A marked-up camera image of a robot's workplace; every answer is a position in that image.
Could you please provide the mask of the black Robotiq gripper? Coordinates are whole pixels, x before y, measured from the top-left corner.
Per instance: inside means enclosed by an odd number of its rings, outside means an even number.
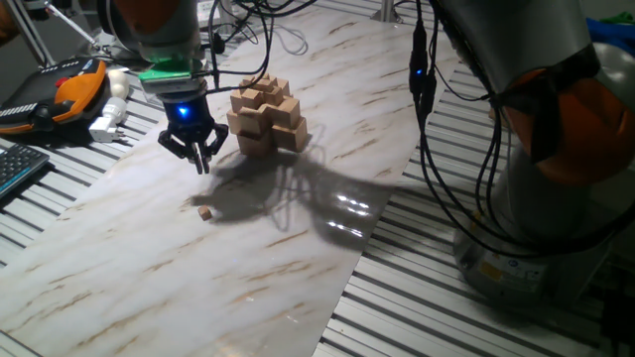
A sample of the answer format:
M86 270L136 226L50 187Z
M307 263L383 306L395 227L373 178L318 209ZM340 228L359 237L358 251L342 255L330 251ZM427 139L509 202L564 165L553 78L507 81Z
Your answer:
M229 128L215 124L209 114L205 91L165 93L161 95L168 127L158 137L158 143L179 159L194 164L197 172L208 174L209 162L223 146ZM192 143L199 144L199 154Z

